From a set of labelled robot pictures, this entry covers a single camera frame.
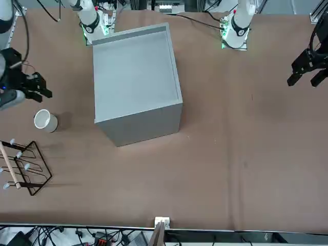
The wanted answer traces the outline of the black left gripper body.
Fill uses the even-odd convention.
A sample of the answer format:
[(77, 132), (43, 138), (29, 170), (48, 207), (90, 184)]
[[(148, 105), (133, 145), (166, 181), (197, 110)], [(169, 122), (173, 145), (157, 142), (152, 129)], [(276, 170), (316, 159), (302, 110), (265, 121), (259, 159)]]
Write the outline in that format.
[(305, 74), (315, 69), (326, 68), (327, 53), (318, 53), (318, 51), (304, 49), (292, 63), (293, 74)]

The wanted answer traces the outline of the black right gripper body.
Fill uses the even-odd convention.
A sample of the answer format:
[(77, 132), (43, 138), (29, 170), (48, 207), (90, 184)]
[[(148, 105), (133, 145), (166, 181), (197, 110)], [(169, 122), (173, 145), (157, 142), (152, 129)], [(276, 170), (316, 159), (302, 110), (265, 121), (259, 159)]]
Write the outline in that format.
[(1, 50), (1, 89), (24, 91), (26, 75), (22, 72), (22, 65), (11, 68), (21, 61), (22, 55), (13, 48)]

